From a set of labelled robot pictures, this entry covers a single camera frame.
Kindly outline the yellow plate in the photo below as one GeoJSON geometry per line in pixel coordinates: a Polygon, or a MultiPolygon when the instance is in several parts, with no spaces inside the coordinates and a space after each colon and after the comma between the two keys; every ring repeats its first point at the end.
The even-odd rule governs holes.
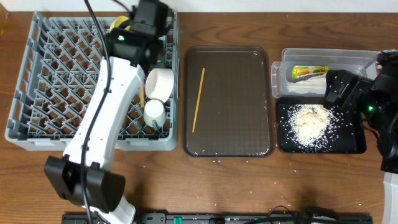
{"type": "Polygon", "coordinates": [[[117,17],[109,27],[109,31],[111,32],[115,27],[119,27],[123,22],[127,22],[129,18],[127,16],[119,16],[117,17]]]}

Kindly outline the white pink bowl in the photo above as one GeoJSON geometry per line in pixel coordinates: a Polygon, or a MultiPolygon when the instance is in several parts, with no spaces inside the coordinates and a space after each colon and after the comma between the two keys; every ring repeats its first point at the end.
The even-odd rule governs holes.
{"type": "Polygon", "coordinates": [[[165,103],[174,88],[174,73],[169,68],[154,68],[147,76],[145,94],[152,100],[165,103]]]}

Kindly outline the white green cup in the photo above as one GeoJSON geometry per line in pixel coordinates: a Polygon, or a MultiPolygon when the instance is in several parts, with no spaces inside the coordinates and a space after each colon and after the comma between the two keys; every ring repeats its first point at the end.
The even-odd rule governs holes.
{"type": "Polygon", "coordinates": [[[164,105],[159,100],[149,100],[144,107],[144,121],[146,125],[154,128],[154,122],[158,127],[164,125],[166,121],[166,112],[164,105]]]}

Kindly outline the wooden chopstick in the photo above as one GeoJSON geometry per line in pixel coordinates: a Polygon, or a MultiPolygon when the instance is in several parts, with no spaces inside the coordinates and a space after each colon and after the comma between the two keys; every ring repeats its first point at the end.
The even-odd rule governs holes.
{"type": "Polygon", "coordinates": [[[141,83],[141,85],[140,85],[139,98],[140,98],[140,106],[141,106],[141,108],[144,108],[145,107],[145,86],[143,83],[141,83]]]}
{"type": "Polygon", "coordinates": [[[204,75],[205,75],[205,67],[203,67],[202,71],[201,71],[201,78],[200,78],[200,84],[199,84],[199,88],[198,88],[197,102],[196,102],[195,114],[194,114],[194,119],[193,119],[192,133],[195,132],[195,128],[196,128],[198,109],[199,109],[199,105],[200,105],[201,92],[202,92],[202,88],[203,88],[204,75]]]}

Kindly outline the yellow green snack wrapper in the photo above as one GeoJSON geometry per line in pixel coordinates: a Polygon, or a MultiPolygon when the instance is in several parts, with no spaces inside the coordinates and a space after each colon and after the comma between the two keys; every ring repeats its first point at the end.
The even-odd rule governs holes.
{"type": "Polygon", "coordinates": [[[294,66],[292,69],[292,79],[298,80],[311,76],[326,74],[331,69],[330,66],[294,66]]]}

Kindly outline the white napkin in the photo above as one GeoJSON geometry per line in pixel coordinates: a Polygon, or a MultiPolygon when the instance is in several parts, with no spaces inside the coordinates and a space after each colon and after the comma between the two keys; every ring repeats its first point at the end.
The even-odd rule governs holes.
{"type": "Polygon", "coordinates": [[[297,94],[316,94],[324,95],[326,90],[325,77],[313,77],[308,80],[291,83],[287,86],[289,92],[297,94]]]}

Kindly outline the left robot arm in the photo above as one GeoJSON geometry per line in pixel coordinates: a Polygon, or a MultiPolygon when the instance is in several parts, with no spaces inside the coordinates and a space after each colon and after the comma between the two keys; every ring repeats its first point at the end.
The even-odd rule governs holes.
{"type": "Polygon", "coordinates": [[[58,196],[84,207],[84,223],[132,223],[136,209],[124,197],[126,179],[111,172],[116,141],[127,109],[156,64],[167,34],[169,7],[140,1],[127,21],[100,34],[103,59],[88,109],[61,158],[47,158],[44,172],[58,196]]]}

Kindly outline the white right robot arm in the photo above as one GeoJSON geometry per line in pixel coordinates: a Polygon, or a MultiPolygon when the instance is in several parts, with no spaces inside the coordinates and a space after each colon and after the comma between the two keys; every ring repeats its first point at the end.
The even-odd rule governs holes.
{"type": "Polygon", "coordinates": [[[357,114],[375,134],[384,172],[383,223],[397,223],[397,50],[378,53],[377,76],[370,78],[347,70],[326,74],[325,100],[357,114]]]}

